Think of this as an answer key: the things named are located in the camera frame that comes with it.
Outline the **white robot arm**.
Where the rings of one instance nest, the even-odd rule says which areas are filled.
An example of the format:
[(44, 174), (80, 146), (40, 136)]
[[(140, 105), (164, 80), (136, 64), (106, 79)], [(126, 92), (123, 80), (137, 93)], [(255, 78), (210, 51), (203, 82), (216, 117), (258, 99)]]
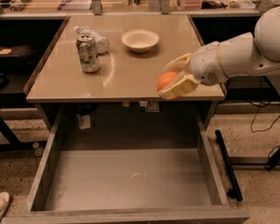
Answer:
[(165, 100), (189, 94), (200, 84), (213, 86), (239, 76), (280, 75), (280, 7), (265, 12), (252, 33), (212, 42), (163, 67), (176, 77), (158, 89)]

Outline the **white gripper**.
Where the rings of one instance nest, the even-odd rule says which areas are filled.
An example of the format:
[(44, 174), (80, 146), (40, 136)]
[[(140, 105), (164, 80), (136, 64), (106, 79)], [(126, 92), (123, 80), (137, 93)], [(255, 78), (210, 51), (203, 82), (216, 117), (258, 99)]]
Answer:
[(200, 47), (192, 55), (186, 53), (170, 61), (162, 71), (179, 74), (172, 83), (158, 91), (159, 96), (165, 100), (173, 100), (195, 91), (200, 81), (206, 86), (227, 81), (219, 55), (219, 42), (212, 42)]

